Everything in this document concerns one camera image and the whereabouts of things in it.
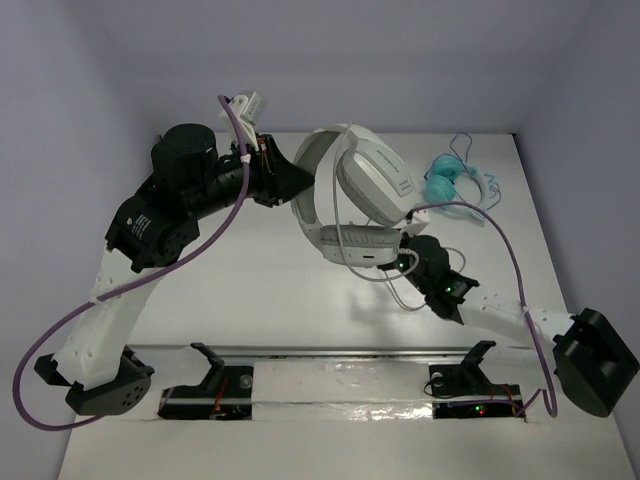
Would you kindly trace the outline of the white grey headphones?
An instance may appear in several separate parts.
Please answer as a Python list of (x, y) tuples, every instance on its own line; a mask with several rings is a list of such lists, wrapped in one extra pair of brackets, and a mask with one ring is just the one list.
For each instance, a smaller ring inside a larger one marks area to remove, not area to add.
[(360, 125), (335, 124), (313, 131), (294, 157), (294, 165), (311, 175), (330, 147), (337, 149), (335, 178), (347, 198), (373, 223), (324, 225), (312, 187), (292, 201), (292, 211), (311, 244), (325, 260), (352, 268), (373, 268), (396, 260), (401, 233), (396, 225), (417, 202), (414, 183), (401, 159), (377, 134)]

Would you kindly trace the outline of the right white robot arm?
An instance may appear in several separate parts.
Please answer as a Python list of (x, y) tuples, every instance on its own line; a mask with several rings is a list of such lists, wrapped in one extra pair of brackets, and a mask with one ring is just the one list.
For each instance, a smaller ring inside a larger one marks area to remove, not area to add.
[(534, 351), (542, 372), (534, 395), (543, 397), (550, 416), (557, 415), (556, 393), (561, 389), (581, 410), (607, 417), (638, 374), (638, 359), (602, 313), (527, 306), (516, 260), (519, 299), (509, 301), (452, 270), (447, 251), (432, 236), (404, 234), (400, 247), (392, 266), (406, 275), (439, 318), (492, 331)]

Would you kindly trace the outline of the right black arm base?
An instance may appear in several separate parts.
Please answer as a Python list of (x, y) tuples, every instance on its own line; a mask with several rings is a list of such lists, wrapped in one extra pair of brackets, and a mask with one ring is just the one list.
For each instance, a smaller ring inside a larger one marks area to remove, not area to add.
[(521, 389), (517, 384), (492, 383), (481, 370), (495, 341), (482, 340), (459, 363), (429, 367), (423, 392), (433, 400), (436, 420), (525, 418)]

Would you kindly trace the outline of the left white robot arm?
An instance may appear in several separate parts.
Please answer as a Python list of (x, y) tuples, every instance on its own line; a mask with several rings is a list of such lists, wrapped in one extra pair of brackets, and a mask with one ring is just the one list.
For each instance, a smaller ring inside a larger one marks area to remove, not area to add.
[(233, 142), (220, 155), (214, 132), (200, 124), (169, 129), (152, 147), (151, 163), (151, 175), (114, 215), (91, 297), (72, 314), (64, 346), (34, 366), (46, 384), (66, 388), (79, 416), (124, 414), (150, 390), (154, 370), (127, 341), (165, 276), (211, 248), (245, 200), (272, 208), (314, 183), (271, 135)]

